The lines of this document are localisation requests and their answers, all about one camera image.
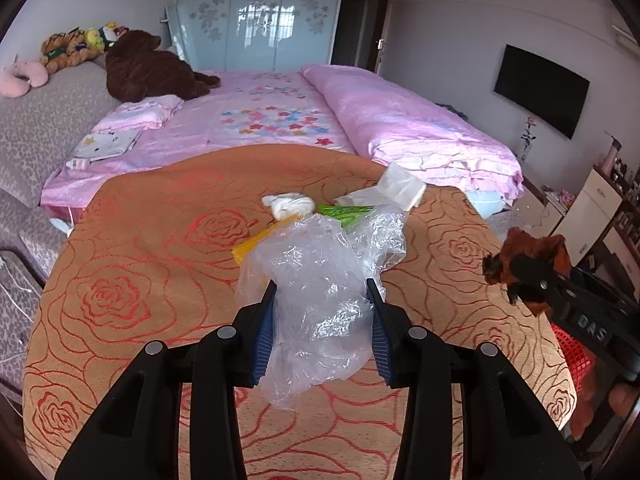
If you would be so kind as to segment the folded pink towel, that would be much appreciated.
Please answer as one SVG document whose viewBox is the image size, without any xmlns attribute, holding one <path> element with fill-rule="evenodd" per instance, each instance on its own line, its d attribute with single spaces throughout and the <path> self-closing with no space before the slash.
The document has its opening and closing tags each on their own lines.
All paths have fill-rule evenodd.
<svg viewBox="0 0 640 480">
<path fill-rule="evenodd" d="M 122 103 L 97 122 L 92 132 L 158 129 L 163 127 L 183 104 L 183 99 L 173 94 L 151 96 L 137 103 Z"/>
</svg>

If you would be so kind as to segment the clear plastic bag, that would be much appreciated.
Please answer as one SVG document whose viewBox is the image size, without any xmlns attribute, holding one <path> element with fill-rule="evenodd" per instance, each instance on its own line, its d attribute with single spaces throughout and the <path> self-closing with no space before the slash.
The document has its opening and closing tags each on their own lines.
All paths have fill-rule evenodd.
<svg viewBox="0 0 640 480">
<path fill-rule="evenodd" d="M 277 226 L 243 258 L 240 306 L 277 286 L 271 354 L 258 382 L 270 404 L 292 410 L 311 387 L 347 379 L 370 359 L 367 281 L 405 258 L 407 218 L 390 205 L 364 206 L 347 223 L 316 212 Z"/>
</svg>

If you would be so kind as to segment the green wrapper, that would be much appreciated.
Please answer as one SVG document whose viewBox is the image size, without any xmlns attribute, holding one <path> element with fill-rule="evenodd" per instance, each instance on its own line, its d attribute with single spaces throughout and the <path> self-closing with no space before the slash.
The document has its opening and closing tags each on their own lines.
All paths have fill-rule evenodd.
<svg viewBox="0 0 640 480">
<path fill-rule="evenodd" d="M 337 220 L 343 228 L 346 228 L 366 214 L 370 214 L 374 207 L 319 205 L 317 209 L 319 214 Z"/>
</svg>

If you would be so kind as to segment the brown orange wrapper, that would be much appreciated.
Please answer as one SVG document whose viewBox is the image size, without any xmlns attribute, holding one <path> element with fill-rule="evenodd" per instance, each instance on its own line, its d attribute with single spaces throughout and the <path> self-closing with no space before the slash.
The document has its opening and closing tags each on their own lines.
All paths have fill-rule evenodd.
<svg viewBox="0 0 640 480">
<path fill-rule="evenodd" d="M 541 283 L 552 275 L 569 278 L 572 269 L 563 235 L 536 238 L 520 228 L 511 228 L 500 252 L 482 262 L 486 283 L 505 284 L 510 304 L 521 301 L 536 316 L 550 310 Z"/>
</svg>

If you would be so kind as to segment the black wall television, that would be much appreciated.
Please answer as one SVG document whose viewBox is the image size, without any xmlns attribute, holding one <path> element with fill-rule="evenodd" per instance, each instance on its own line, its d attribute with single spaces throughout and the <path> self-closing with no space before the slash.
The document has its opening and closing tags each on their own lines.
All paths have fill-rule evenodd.
<svg viewBox="0 0 640 480">
<path fill-rule="evenodd" d="M 494 91 L 571 139 L 590 81 L 548 58 L 507 44 Z"/>
</svg>

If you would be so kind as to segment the red plastic mesh basket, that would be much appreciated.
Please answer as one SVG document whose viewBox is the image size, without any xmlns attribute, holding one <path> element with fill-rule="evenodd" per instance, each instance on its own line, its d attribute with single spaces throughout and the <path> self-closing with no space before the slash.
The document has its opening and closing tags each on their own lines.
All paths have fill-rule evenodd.
<svg viewBox="0 0 640 480">
<path fill-rule="evenodd" d="M 570 377 L 577 393 L 582 392 L 582 385 L 593 367 L 594 359 L 585 347 L 561 327 L 552 324 L 551 328 L 563 353 Z"/>
</svg>

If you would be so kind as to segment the rose in glass vase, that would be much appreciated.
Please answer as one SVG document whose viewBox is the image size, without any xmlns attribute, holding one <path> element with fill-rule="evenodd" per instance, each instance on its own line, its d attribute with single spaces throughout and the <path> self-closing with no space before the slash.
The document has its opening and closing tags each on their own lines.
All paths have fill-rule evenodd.
<svg viewBox="0 0 640 480">
<path fill-rule="evenodd" d="M 526 118 L 525 129 L 521 134 L 522 148 L 520 156 L 518 156 L 520 162 L 526 161 L 528 153 L 536 140 L 536 136 L 534 135 L 536 125 L 536 118 L 534 116 L 528 116 Z"/>
</svg>

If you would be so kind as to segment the pink quilt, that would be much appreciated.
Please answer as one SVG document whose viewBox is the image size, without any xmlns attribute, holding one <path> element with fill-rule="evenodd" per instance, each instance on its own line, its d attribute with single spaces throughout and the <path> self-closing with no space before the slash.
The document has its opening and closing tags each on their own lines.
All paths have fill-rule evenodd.
<svg viewBox="0 0 640 480">
<path fill-rule="evenodd" d="M 302 75 L 358 155 L 394 162 L 428 184 L 522 196 L 521 165 L 510 148 L 445 107 L 361 68 L 312 64 Z"/>
</svg>

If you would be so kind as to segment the white crumpled tissue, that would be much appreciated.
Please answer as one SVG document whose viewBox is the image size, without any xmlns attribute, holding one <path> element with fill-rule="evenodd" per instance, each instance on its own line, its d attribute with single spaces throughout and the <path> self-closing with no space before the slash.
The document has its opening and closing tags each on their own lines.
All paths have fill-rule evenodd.
<svg viewBox="0 0 640 480">
<path fill-rule="evenodd" d="M 262 204 L 270 209 L 273 219 L 276 221 L 306 217 L 316 210 L 314 200 L 300 193 L 266 195 L 262 198 Z"/>
</svg>

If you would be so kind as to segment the grey bed frame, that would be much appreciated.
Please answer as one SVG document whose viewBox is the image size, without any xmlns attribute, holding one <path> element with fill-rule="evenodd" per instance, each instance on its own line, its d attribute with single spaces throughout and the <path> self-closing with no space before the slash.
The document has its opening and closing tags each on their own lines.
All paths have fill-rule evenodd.
<svg viewBox="0 0 640 480">
<path fill-rule="evenodd" d="M 40 206 L 51 174 L 117 102 L 104 68 L 66 68 L 44 86 L 1 100 L 1 396 L 22 403 L 32 324 L 66 236 Z"/>
</svg>

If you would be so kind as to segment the dark doorway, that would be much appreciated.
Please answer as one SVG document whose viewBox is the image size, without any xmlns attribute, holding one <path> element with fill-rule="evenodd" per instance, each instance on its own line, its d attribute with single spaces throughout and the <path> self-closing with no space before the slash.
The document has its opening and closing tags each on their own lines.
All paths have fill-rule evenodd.
<svg viewBox="0 0 640 480">
<path fill-rule="evenodd" d="M 390 0 L 341 0 L 331 63 L 375 73 L 385 44 Z"/>
</svg>

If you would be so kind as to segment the brown plush bear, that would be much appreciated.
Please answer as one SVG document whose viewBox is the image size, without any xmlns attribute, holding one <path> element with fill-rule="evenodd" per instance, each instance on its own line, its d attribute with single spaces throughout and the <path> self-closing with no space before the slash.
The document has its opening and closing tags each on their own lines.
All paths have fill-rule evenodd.
<svg viewBox="0 0 640 480">
<path fill-rule="evenodd" d="M 221 79 L 192 70 L 174 52 L 160 50 L 162 38 L 130 29 L 106 52 L 108 93 L 120 102 L 137 103 L 151 96 L 178 96 L 189 101 L 221 86 Z"/>
</svg>

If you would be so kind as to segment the white translucent plastic wrapper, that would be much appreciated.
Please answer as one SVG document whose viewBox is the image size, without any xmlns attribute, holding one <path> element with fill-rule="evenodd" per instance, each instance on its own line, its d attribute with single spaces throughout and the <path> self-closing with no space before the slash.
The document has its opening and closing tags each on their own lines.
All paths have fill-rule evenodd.
<svg viewBox="0 0 640 480">
<path fill-rule="evenodd" d="M 426 183 L 394 162 L 383 172 L 376 185 L 343 195 L 334 200 L 337 206 L 396 206 L 410 211 L 420 205 Z"/>
</svg>

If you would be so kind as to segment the tan plush toy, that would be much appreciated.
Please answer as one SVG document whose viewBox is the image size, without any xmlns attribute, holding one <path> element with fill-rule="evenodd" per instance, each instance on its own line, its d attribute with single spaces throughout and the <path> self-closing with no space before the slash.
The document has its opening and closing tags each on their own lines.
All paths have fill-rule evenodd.
<svg viewBox="0 0 640 480">
<path fill-rule="evenodd" d="M 91 61 L 100 50 L 86 41 L 86 32 L 75 28 L 70 32 L 58 32 L 44 40 L 40 46 L 40 64 L 52 75 L 66 67 L 74 67 Z"/>
</svg>

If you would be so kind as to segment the pink floral bed sheet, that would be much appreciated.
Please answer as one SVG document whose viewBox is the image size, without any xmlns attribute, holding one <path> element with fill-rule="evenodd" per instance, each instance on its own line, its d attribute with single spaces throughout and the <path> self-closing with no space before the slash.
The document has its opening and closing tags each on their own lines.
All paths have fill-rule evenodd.
<svg viewBox="0 0 640 480">
<path fill-rule="evenodd" d="M 326 100 L 299 72 L 229 72 L 207 96 L 184 101 L 163 127 L 141 130 L 123 155 L 73 158 L 51 174 L 40 203 L 84 209 L 101 185 L 212 151 L 257 144 L 302 144 L 355 151 Z"/>
</svg>

